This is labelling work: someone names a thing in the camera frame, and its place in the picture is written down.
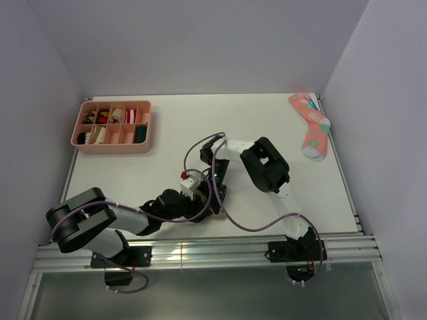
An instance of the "pink sock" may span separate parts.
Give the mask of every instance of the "pink sock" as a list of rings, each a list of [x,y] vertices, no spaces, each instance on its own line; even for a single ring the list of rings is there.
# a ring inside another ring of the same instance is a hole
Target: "pink sock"
[[[291,105],[308,122],[308,132],[302,144],[302,153],[315,161],[321,161],[328,153],[328,132],[330,121],[307,101],[310,96],[304,93],[296,93],[289,98]]]

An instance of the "white wall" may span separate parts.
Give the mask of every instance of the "white wall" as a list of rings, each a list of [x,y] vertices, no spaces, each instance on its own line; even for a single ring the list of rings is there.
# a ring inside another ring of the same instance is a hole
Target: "white wall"
[[[59,200],[81,94],[24,0],[0,3],[0,318],[14,319]]]
[[[368,0],[28,0],[87,96],[322,92]]]
[[[356,209],[405,319],[427,315],[427,2],[371,0],[324,92]]]

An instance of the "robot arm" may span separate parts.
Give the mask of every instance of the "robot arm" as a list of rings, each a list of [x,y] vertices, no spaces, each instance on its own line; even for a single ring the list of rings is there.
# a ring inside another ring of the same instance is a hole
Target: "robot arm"
[[[207,142],[200,151],[200,159],[212,165],[211,160],[215,151],[225,141],[223,137],[215,137]],[[218,164],[216,172],[221,172],[224,179],[225,170],[229,161],[243,163],[254,185],[262,192],[267,193],[278,215],[284,213],[300,213],[291,190],[289,165],[280,155],[270,140],[265,137],[257,141],[227,140],[227,143],[216,155]],[[299,217],[289,217],[284,223],[284,234],[298,240],[308,232],[309,225]]]
[[[46,218],[61,252],[88,249],[125,267],[131,266],[132,262],[141,261],[141,252],[130,247],[117,229],[144,236],[159,230],[162,222],[185,217],[187,221],[198,223],[212,213],[218,214],[221,206],[210,185],[215,181],[222,202],[227,194],[223,181],[230,161],[244,164],[254,185],[268,194],[280,215],[300,213],[290,187],[289,165],[267,138],[262,137],[257,141],[227,140],[220,148],[224,139],[218,135],[200,150],[200,159],[210,166],[214,153],[218,151],[216,174],[213,177],[212,170],[209,170],[209,182],[199,175],[188,176],[183,172],[180,193],[173,189],[165,190],[155,200],[148,201],[140,208],[133,208],[133,211],[139,211],[140,214],[123,210],[113,201],[108,201],[99,188],[89,189],[50,209]],[[207,204],[209,190],[211,201]],[[298,260],[301,254],[312,250],[316,242],[313,229],[299,216],[286,219],[284,234],[288,240],[286,255],[293,256],[294,261],[301,261]],[[107,285],[126,285],[124,282],[114,281],[109,281],[107,273],[105,274]]]

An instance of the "black mount bracket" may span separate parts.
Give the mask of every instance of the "black mount bracket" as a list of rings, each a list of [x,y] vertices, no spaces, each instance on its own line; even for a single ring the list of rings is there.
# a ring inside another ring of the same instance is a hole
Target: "black mount bracket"
[[[272,241],[268,243],[268,259],[270,262],[306,262],[312,258],[320,260],[319,241],[310,227],[308,232],[298,240],[286,237],[287,241]],[[323,261],[328,258],[325,244],[321,240]]]
[[[127,259],[120,263],[123,267],[132,268],[135,267],[149,267],[151,263],[151,247],[148,245],[144,246],[135,246],[130,247],[129,254],[127,255]],[[91,259],[91,268],[93,269],[104,269],[112,267],[108,263],[106,263],[103,259],[97,256],[96,253],[93,253]]]

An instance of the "white platform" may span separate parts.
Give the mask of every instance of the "white platform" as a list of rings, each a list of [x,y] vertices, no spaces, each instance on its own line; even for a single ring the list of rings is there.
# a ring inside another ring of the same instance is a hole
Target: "white platform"
[[[330,143],[321,162],[305,157],[301,144],[306,121],[288,101],[289,94],[251,95],[157,95],[96,97],[102,100],[147,99],[153,105],[152,148],[140,155],[84,155],[78,153],[67,199],[91,188],[132,206],[155,199],[164,189],[179,190],[185,152],[200,139],[225,131],[229,139],[256,140],[267,137],[290,165],[292,190],[320,233],[357,232],[356,222]],[[189,168],[205,169],[199,148],[189,156]],[[230,163],[224,183],[228,187],[225,206],[240,224],[261,227],[278,217],[267,195],[250,181],[243,165]],[[157,233],[144,239],[198,239],[283,235],[286,220],[260,233],[247,233],[224,217],[202,223],[164,223]]]

